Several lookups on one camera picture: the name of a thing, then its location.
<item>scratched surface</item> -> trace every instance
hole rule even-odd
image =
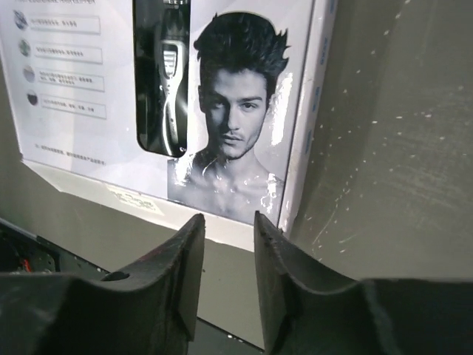
[[[292,238],[351,277],[473,276],[471,0],[341,0]]]

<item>white box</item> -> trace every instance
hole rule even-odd
[[[62,192],[169,228],[203,212],[207,238],[241,249],[253,251],[255,210],[290,233],[336,0],[192,0],[185,41],[166,21],[186,12],[169,20],[163,0],[134,2],[3,1],[24,163]],[[179,55],[186,105],[163,79],[180,73]],[[163,121],[165,104],[186,120]],[[182,156],[166,154],[169,142]]]

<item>man's nose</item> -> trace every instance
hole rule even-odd
[[[239,112],[236,105],[230,105],[228,108],[227,126],[231,131],[239,129]]]

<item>product packaging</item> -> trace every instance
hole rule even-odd
[[[335,0],[5,0],[23,161],[62,192],[253,250],[302,196]]]

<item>man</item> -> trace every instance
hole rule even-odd
[[[287,66],[287,33],[276,34],[252,13],[226,13],[213,18],[194,48],[208,145],[169,162],[168,198],[249,224],[260,210],[277,223],[284,182],[258,161],[254,145]]]

